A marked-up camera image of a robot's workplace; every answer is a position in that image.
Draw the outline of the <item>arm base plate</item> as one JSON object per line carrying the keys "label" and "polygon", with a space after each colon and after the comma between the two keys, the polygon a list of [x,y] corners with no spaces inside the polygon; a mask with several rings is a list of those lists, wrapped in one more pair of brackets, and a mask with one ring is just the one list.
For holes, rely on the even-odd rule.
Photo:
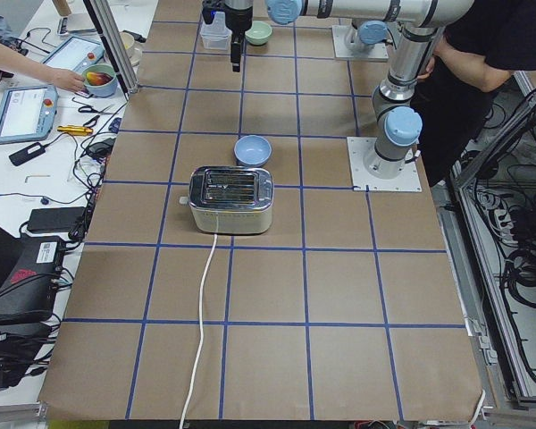
{"label": "arm base plate", "polygon": [[389,60],[386,44],[365,44],[351,25],[333,25],[332,39],[335,58],[345,61],[386,63]]}
{"label": "arm base plate", "polygon": [[387,161],[375,152],[376,138],[348,137],[348,158],[354,191],[421,192],[411,147],[403,159]]}

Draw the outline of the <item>second person hand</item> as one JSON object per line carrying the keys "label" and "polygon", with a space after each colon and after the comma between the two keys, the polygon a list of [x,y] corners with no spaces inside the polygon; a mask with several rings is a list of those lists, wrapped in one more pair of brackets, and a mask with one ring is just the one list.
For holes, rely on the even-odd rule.
{"label": "second person hand", "polygon": [[71,70],[54,68],[51,83],[60,89],[72,93],[77,93],[85,89],[83,76]]}

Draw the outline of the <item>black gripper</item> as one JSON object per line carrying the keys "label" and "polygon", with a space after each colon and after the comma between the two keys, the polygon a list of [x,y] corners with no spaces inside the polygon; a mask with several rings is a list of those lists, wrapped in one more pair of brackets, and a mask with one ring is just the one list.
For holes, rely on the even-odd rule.
{"label": "black gripper", "polygon": [[232,32],[230,42],[230,63],[234,72],[241,68],[241,42],[252,26],[253,0],[225,0],[225,22]]}

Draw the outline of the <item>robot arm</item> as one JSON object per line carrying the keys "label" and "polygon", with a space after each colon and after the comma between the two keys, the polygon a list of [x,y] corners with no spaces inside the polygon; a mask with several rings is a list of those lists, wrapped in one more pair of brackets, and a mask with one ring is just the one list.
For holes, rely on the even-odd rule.
{"label": "robot arm", "polygon": [[379,49],[385,50],[385,56],[397,50],[396,38],[385,21],[353,19],[344,45],[349,56],[361,59],[379,60]]}
{"label": "robot arm", "polygon": [[392,179],[405,164],[407,151],[422,128],[419,115],[408,104],[418,76],[439,41],[445,26],[471,8],[471,1],[267,1],[270,19],[280,25],[300,16],[402,22],[402,36],[387,77],[373,95],[379,137],[364,166],[372,175]]}

